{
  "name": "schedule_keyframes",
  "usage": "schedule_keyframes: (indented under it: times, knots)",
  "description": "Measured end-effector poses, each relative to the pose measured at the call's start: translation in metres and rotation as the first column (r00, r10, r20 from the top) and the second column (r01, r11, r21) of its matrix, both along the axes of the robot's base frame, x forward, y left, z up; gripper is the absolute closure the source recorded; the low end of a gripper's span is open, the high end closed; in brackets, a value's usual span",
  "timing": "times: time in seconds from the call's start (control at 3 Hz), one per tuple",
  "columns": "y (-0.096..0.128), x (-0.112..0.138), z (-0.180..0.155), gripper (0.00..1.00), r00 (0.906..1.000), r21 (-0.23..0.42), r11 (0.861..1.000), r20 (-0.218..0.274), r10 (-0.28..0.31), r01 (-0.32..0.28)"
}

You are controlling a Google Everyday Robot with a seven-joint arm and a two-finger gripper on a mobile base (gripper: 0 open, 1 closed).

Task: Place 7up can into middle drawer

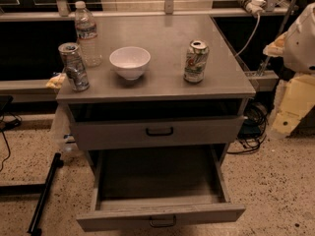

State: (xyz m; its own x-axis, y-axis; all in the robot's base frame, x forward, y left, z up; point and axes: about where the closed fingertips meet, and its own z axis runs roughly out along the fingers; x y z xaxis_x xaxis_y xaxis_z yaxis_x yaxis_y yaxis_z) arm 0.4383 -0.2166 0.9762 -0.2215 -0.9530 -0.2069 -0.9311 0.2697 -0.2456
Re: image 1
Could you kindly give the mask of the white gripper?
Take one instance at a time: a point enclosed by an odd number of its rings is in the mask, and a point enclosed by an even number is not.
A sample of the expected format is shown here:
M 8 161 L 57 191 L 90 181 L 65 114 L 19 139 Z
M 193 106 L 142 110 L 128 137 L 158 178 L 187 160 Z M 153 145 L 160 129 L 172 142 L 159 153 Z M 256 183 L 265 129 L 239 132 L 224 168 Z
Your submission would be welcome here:
M 269 57 L 284 57 L 286 32 L 265 46 L 263 53 Z M 271 114 L 271 133 L 277 138 L 289 136 L 301 120 L 315 106 L 315 77 L 296 74 L 288 82 L 277 85 Z

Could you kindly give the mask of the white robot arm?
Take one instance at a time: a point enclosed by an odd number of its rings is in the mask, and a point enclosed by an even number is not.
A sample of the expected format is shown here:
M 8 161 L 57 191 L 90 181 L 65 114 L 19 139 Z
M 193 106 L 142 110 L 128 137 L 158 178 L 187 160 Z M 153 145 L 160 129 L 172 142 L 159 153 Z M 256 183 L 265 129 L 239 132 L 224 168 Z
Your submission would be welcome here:
M 268 134 L 276 139 L 289 136 L 315 106 L 315 3 L 305 7 L 289 29 L 267 45 L 263 53 L 282 57 L 294 72 L 277 85 Z

